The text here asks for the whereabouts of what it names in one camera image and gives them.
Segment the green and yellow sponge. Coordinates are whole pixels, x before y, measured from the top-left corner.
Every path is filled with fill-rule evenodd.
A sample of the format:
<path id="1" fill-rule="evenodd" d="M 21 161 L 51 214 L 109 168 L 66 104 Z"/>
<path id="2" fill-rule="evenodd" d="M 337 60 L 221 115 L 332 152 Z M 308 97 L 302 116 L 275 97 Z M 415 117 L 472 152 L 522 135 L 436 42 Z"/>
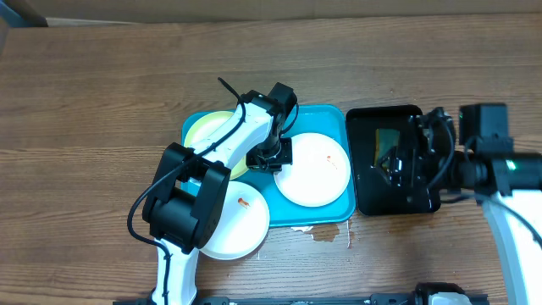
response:
<path id="1" fill-rule="evenodd" d="M 395 129 L 377 129 L 375 131 L 375 167 L 384 171 L 391 168 L 392 158 L 396 155 L 399 147 L 400 132 Z"/>

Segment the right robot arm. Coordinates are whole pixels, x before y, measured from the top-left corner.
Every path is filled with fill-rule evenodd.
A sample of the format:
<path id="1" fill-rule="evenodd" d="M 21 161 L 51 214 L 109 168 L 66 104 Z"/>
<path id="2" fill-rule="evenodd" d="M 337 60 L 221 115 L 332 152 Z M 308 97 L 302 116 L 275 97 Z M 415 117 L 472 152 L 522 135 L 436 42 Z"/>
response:
<path id="1" fill-rule="evenodd" d="M 464 105 L 453 120 L 443 108 L 415 114 L 394 107 L 371 131 L 374 203 L 392 214 L 433 212 L 473 199 L 494 235 L 508 299 L 541 302 L 541 155 L 516 152 L 504 103 Z"/>

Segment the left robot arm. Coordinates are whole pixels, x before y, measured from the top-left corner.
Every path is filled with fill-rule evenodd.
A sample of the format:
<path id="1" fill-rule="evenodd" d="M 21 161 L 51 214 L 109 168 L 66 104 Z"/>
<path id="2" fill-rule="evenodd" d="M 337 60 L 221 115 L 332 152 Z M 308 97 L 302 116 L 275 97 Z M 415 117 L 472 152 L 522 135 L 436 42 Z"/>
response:
<path id="1" fill-rule="evenodd" d="M 129 233 L 158 250 L 158 282 L 147 304 L 191 304 L 196 299 L 198 254 L 211 240 L 224 209 L 232 169 L 274 174 L 293 163 L 284 134 L 299 108 L 294 90 L 276 83 L 269 94 L 236 94 L 235 111 L 208 136 L 186 147 L 173 142 L 160 158 L 152 184 L 129 215 L 142 210 L 149 237 Z"/>

